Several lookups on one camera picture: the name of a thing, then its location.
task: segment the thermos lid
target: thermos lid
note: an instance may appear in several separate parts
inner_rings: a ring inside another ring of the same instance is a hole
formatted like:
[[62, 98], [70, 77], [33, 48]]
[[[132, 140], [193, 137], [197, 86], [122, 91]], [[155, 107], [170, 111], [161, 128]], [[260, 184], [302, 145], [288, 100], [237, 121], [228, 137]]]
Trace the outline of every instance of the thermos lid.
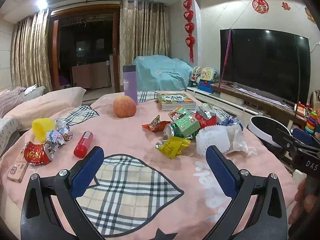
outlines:
[[124, 65], [123, 66], [123, 72], [135, 72], [136, 71], [136, 65]]

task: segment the teal cloth cover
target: teal cloth cover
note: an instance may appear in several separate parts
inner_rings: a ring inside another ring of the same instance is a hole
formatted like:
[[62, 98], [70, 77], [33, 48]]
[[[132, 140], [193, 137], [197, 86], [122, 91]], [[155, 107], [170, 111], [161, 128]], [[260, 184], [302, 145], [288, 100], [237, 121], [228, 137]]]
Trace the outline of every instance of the teal cloth cover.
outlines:
[[192, 67], [184, 61], [161, 55], [138, 56], [134, 65], [138, 91], [185, 90], [192, 74]]

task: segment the red heart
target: red heart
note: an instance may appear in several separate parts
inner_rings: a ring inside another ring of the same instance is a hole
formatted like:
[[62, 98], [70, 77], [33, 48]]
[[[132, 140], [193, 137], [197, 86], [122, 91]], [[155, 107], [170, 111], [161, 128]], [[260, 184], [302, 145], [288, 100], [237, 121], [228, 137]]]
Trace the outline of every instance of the red heart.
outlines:
[[190, 10], [191, 5], [192, 5], [192, 0], [185, 0], [185, 1], [183, 2], [183, 6], [184, 6], [187, 10]]
[[183, 14], [184, 18], [188, 21], [188, 22], [191, 22], [192, 18], [193, 18], [193, 11], [186, 11], [184, 14]]
[[192, 47], [193, 47], [193, 44], [195, 44], [195, 38], [194, 38], [194, 37], [188, 37], [188, 38], [186, 38], [186, 45], [187, 45], [189, 48], [192, 48]]
[[193, 23], [187, 23], [184, 26], [184, 28], [185, 28], [186, 32], [189, 33], [189, 35], [191, 35], [193, 30], [195, 29], [195, 25]]

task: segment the human hand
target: human hand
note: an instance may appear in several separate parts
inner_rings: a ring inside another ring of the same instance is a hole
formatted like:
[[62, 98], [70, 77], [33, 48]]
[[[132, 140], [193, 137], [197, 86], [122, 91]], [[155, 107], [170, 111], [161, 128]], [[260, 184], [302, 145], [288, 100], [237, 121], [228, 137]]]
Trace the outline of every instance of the human hand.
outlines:
[[291, 225], [295, 223], [298, 218], [301, 216], [303, 210], [305, 209], [308, 213], [311, 212], [314, 204], [317, 201], [317, 197], [314, 195], [307, 195], [305, 197], [305, 188], [306, 188], [306, 181], [307, 178], [305, 178], [298, 186], [298, 192], [294, 196], [294, 200], [297, 202], [295, 206], [292, 209], [291, 215], [288, 219], [288, 224]]

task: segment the television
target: television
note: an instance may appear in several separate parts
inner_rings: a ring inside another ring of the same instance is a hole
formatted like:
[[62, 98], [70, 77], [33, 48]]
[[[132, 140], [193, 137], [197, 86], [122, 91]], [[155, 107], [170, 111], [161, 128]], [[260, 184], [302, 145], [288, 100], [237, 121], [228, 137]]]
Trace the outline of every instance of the television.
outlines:
[[[229, 30], [220, 30], [221, 67]], [[222, 80], [267, 92], [289, 105], [308, 100], [310, 47], [308, 38], [272, 30], [232, 29], [228, 61]]]

